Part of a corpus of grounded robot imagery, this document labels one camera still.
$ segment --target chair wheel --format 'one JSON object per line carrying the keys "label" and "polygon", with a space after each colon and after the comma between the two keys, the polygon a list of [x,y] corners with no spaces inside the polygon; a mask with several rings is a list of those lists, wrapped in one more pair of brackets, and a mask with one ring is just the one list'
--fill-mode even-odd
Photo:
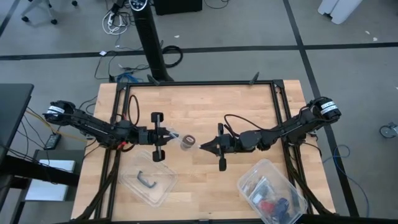
{"label": "chair wheel", "polygon": [[24,17],[22,18],[22,21],[24,21],[24,22],[29,22],[29,18],[26,17],[26,16],[24,16]]}

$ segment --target white label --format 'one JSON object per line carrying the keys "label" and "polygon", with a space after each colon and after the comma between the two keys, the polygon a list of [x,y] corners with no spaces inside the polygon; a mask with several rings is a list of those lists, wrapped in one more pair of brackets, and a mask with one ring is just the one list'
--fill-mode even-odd
{"label": "white label", "polygon": [[53,114],[54,114],[54,116],[58,116],[58,113],[57,113],[57,112],[55,112],[55,111],[50,111],[50,110],[48,110],[48,111],[47,111],[47,113],[53,113]]}
{"label": "white label", "polygon": [[328,106],[331,106],[331,105],[335,105],[335,102],[331,101],[331,102],[325,103],[321,107],[322,107],[322,109],[325,109],[325,108],[327,108]]}
{"label": "white label", "polygon": [[254,198],[253,198],[253,203],[259,203],[260,200],[262,199],[262,196],[260,194],[257,194]]}
{"label": "white label", "polygon": [[324,115],[325,113],[327,113],[327,112],[329,112],[329,111],[331,111],[331,110],[334,110],[334,109],[337,109],[337,106],[336,106],[336,105],[334,105],[334,106],[329,106],[328,108],[321,110],[321,114]]}
{"label": "white label", "polygon": [[59,108],[59,107],[57,107],[57,106],[50,106],[49,110],[54,110],[54,111],[57,111],[57,112],[59,112],[59,113],[65,112],[64,109]]}

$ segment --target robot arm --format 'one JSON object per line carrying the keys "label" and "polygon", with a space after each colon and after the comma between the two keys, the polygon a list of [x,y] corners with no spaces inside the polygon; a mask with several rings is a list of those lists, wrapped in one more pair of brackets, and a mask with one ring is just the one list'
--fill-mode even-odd
{"label": "robot arm", "polygon": [[[227,116],[239,117],[233,114],[227,114]],[[253,152],[256,148],[265,151],[270,149],[279,138],[284,138],[292,145],[301,144],[308,132],[332,124],[338,121],[340,116],[341,113],[335,103],[329,98],[321,97],[301,108],[298,115],[271,129],[261,128],[236,134],[229,125],[225,125],[230,134],[224,134],[223,124],[219,123],[218,136],[202,144],[200,148],[220,156],[219,168],[220,171],[225,171],[224,154],[226,153]]]}
{"label": "robot arm", "polygon": [[169,140],[173,139],[170,131],[160,127],[160,123],[164,119],[162,113],[151,114],[151,121],[155,123],[155,129],[138,127],[124,119],[115,124],[109,124],[76,109],[73,103],[62,100],[51,102],[51,106],[44,116],[49,123],[61,126],[70,125],[79,129],[82,134],[94,136],[100,146],[103,147],[121,149],[126,152],[132,147],[124,150],[122,148],[124,142],[131,143],[133,146],[136,144],[155,145],[156,151],[152,154],[155,162],[165,159],[165,152],[161,149],[161,146],[166,145]]}

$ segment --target black desk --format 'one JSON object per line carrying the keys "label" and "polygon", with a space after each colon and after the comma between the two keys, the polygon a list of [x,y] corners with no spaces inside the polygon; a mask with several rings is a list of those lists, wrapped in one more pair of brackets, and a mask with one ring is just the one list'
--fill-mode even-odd
{"label": "black desk", "polygon": [[[0,144],[10,147],[32,93],[32,84],[0,84]],[[0,163],[7,149],[0,147]],[[6,200],[13,175],[0,176],[0,210]]]}

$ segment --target black metal frame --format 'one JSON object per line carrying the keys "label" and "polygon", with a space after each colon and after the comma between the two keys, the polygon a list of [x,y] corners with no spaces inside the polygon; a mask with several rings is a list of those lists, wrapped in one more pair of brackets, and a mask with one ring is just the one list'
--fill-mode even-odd
{"label": "black metal frame", "polygon": [[[200,86],[200,85],[249,85],[249,81],[215,81],[215,82],[163,82],[160,83],[158,86]],[[280,112],[279,108],[279,101],[278,101],[278,96],[276,89],[278,88],[280,90],[280,94],[282,97],[282,102],[285,110],[285,115],[286,118],[289,119],[291,118],[290,114],[290,109],[289,109],[289,103],[287,101],[287,95],[285,92],[285,87],[283,80],[261,80],[261,81],[255,81],[253,85],[269,85],[271,88],[271,94],[272,94],[272,100],[274,102],[275,106],[275,113],[277,116],[277,121],[278,124],[282,123],[282,115]],[[120,101],[120,95],[121,91],[125,90],[125,96],[124,96],[124,101],[123,101],[123,111],[122,114],[125,114],[127,112],[127,105],[128,105],[128,98],[129,98],[129,93],[130,89],[132,87],[140,87],[140,86],[155,86],[153,83],[118,83],[116,87],[116,96],[115,96],[115,102],[113,105],[113,113],[111,117],[111,122],[116,121],[116,115],[118,113],[118,106],[119,106],[119,101]],[[290,151],[289,151],[289,145],[282,140],[282,148],[284,150],[284,159],[285,163],[287,166],[287,170],[289,170],[288,164],[292,164],[292,161],[290,160]],[[305,174],[304,174],[304,169],[301,161],[301,154],[299,147],[293,147],[293,152],[295,156],[295,162],[297,165],[297,174],[292,175],[288,173],[288,178],[290,183],[295,185],[295,180],[300,181],[303,183],[306,183],[305,181]],[[107,170],[109,166],[109,160],[111,157],[110,151],[106,152],[105,157],[104,157],[104,164],[103,164],[103,173],[101,174],[101,180],[106,177],[107,175]],[[116,155],[114,157],[114,162],[119,163],[121,157],[120,152],[116,152]],[[112,214],[113,214],[113,205],[114,205],[114,199],[115,199],[115,194],[116,194],[116,179],[113,180],[111,184],[111,191],[109,194],[109,200],[108,200],[108,209],[106,212],[106,217],[101,219],[99,223],[262,223],[261,219],[234,219],[234,220],[167,220],[167,221],[131,221],[131,222],[112,222],[110,221],[112,219]],[[388,220],[388,219],[377,219],[377,218],[359,218],[359,217],[340,217],[338,215],[312,215],[312,206],[310,203],[310,197],[314,198],[313,195],[305,195],[305,199],[308,202],[308,214],[304,214],[297,223],[398,223],[398,220]],[[101,218],[101,211],[102,205],[98,205],[95,218]]]}

